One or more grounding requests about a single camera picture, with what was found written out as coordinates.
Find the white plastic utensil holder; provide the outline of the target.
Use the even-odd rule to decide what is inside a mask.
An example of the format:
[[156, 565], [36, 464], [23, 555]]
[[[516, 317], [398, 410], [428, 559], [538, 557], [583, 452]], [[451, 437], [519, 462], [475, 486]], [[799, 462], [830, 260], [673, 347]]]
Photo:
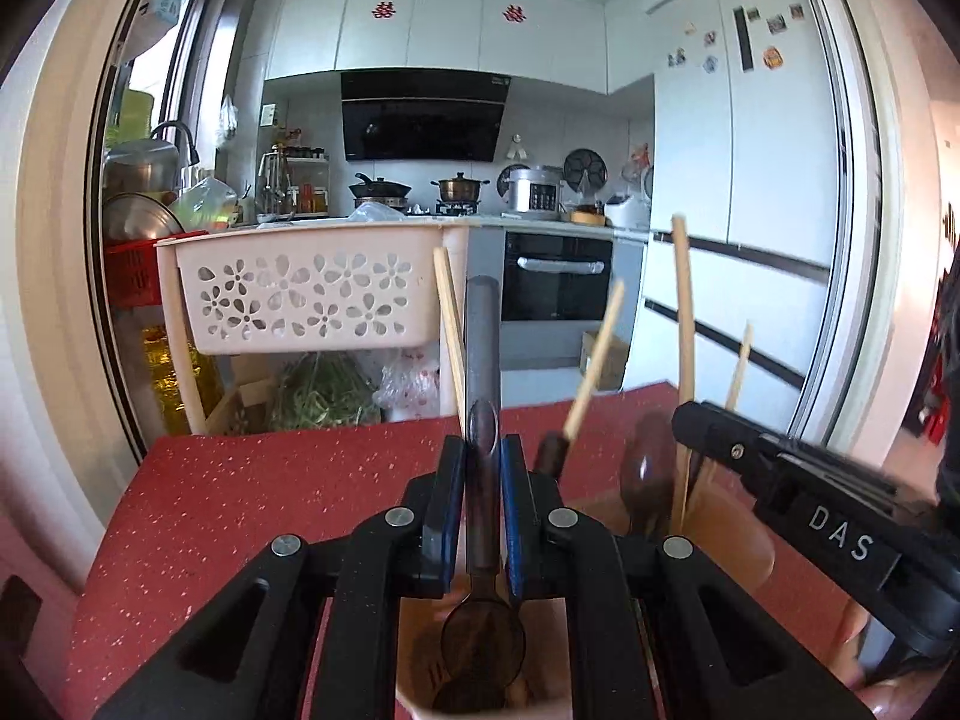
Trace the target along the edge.
[[517, 617], [526, 634], [519, 673], [502, 691], [467, 681], [462, 688], [444, 665], [443, 626], [469, 594], [469, 578], [454, 577], [441, 600], [405, 600], [398, 629], [397, 700], [413, 718], [569, 718], [574, 699], [599, 694], [574, 672], [586, 665], [590, 676], [607, 678], [630, 667], [641, 686], [651, 686], [649, 656], [641, 640], [635, 603], [613, 554], [613, 539], [599, 528], [626, 530], [625, 504], [608, 493], [574, 505], [576, 541], [566, 559], [573, 577], [565, 600], [532, 600]]

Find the steel cooking pot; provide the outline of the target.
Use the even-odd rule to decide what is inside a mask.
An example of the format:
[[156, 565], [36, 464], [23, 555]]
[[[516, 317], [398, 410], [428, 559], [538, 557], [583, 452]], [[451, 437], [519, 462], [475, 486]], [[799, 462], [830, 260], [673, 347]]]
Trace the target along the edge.
[[472, 205], [480, 202], [482, 187], [487, 184], [488, 179], [471, 179], [462, 171], [457, 172], [454, 177], [449, 177], [449, 179], [433, 181], [434, 187], [438, 188], [441, 202], [471, 203]]

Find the dark spoon black handle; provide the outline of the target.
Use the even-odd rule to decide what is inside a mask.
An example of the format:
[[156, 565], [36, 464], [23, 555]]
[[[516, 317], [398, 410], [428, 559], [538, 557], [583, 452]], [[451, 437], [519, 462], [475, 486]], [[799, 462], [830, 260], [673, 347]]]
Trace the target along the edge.
[[451, 715], [498, 712], [526, 656], [516, 610], [498, 593], [501, 574], [500, 285], [466, 284], [466, 548], [469, 593], [441, 631], [449, 681], [434, 708]]

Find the long bamboo chopstick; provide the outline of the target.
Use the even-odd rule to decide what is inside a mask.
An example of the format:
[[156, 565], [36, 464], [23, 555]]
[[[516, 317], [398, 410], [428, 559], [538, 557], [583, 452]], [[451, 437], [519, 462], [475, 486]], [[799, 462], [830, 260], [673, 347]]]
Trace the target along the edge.
[[459, 419], [460, 434], [467, 432], [466, 406], [466, 363], [464, 362], [464, 342], [462, 341], [462, 322], [459, 307], [455, 300], [454, 280], [451, 261], [446, 247], [433, 250], [434, 279], [438, 289], [439, 309], [443, 322], [444, 340], [448, 350], [448, 363], [451, 369], [454, 405]]

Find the white refrigerator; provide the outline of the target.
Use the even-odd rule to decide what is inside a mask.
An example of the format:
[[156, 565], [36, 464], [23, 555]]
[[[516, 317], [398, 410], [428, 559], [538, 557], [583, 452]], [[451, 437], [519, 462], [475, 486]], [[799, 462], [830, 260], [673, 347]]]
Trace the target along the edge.
[[698, 398], [788, 429], [822, 337], [839, 215], [836, 104], [811, 0], [667, 0], [654, 64], [638, 383], [677, 374], [670, 223], [685, 221]]

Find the pink plastic stool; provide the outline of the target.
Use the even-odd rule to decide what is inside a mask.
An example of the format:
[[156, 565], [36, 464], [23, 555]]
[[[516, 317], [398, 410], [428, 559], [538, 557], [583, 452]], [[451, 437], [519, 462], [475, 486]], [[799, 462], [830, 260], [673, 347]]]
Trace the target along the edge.
[[2, 717], [62, 718], [78, 596], [2, 515]]

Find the black range hood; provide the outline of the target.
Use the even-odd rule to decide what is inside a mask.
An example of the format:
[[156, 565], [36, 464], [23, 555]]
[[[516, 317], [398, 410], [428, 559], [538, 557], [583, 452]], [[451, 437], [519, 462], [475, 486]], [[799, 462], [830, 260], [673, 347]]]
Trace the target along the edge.
[[342, 71], [345, 160], [493, 163], [509, 88], [452, 68]]

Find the silver rice cooker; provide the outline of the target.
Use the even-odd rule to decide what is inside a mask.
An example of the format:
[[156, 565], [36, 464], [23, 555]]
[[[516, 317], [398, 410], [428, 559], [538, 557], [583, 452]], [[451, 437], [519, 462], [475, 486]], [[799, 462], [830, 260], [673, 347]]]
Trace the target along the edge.
[[498, 192], [514, 215], [530, 216], [537, 220], [558, 220], [562, 180], [559, 167], [515, 164], [501, 172]]

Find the black wok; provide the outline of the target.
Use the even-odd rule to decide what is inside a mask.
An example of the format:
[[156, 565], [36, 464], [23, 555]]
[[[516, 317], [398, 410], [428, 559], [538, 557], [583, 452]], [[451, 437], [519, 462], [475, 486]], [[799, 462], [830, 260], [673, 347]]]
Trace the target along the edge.
[[399, 199], [405, 200], [412, 188], [409, 185], [399, 184], [398, 182], [387, 181], [384, 177], [366, 176], [364, 172], [355, 174], [356, 182], [350, 185], [350, 192], [355, 199]]

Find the white floral plastic basket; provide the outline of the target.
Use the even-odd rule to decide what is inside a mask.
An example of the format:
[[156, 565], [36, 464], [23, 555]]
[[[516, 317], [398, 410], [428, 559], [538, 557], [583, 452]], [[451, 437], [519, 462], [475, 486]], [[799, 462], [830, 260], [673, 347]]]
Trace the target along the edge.
[[283, 355], [446, 344], [434, 252], [464, 300], [469, 225], [331, 221], [155, 244], [161, 309], [189, 431], [217, 429], [190, 355]]

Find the right bamboo chopstick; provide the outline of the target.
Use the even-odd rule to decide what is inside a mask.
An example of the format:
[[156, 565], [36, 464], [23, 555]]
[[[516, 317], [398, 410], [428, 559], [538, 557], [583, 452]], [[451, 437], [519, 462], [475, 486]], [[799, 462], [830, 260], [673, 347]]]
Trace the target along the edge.
[[[726, 408], [727, 411], [734, 411], [737, 406], [737, 401], [739, 401], [740, 390], [742, 390], [743, 378], [745, 377], [745, 369], [747, 369], [748, 358], [750, 358], [750, 351], [752, 351], [752, 344], [754, 344], [754, 327], [752, 327], [751, 323], [747, 323], [747, 325], [745, 325], [745, 332], [743, 332], [742, 341], [740, 342], [736, 369], [734, 369], [731, 385], [727, 388], [727, 397], [724, 402], [724, 408]], [[718, 466], [718, 464], [712, 458], [706, 455], [701, 457], [700, 468], [698, 468], [697, 477], [695, 478], [692, 492], [688, 498], [689, 514], [693, 514], [693, 512], [697, 510], [698, 505], [700, 505], [700, 499], [704, 493], [706, 493], [706, 489], [709, 488], [711, 481], [713, 481], [716, 466]]]

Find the bamboo chopstick blue tip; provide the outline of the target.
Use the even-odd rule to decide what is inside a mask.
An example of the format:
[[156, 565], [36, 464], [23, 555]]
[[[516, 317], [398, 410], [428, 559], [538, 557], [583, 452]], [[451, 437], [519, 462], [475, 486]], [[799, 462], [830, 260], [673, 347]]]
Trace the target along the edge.
[[[693, 317], [692, 273], [690, 273], [690, 244], [686, 234], [685, 218], [672, 216], [674, 243], [675, 286], [677, 286], [677, 328], [679, 329], [679, 405], [695, 398], [695, 317]], [[690, 457], [692, 452], [681, 442], [675, 449], [674, 492], [670, 511], [670, 531], [678, 535], [683, 528], [686, 496], [690, 486]]]

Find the short crossing bamboo chopstick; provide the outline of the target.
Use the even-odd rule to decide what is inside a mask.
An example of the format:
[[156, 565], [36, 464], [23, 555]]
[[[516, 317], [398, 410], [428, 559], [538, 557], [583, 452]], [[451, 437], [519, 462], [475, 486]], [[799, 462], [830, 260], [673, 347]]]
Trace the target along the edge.
[[573, 400], [573, 405], [566, 415], [565, 424], [563, 424], [563, 437], [569, 445], [576, 442], [586, 417], [587, 408], [589, 408], [590, 399], [597, 390], [597, 383], [601, 378], [608, 350], [612, 344], [613, 335], [615, 335], [615, 323], [619, 320], [620, 310], [622, 310], [622, 305], [625, 302], [625, 293], [625, 283], [622, 280], [615, 281], [610, 298], [608, 298], [604, 320], [602, 320], [596, 341], [594, 341], [594, 346], [590, 351], [589, 364], [583, 374], [581, 383], [579, 383], [578, 393]]

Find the built-in black oven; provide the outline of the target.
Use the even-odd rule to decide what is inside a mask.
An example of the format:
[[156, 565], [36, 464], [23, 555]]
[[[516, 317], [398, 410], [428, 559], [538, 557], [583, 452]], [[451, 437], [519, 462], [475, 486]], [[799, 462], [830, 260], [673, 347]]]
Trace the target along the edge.
[[506, 232], [501, 319], [601, 320], [612, 255], [613, 244], [605, 239]]

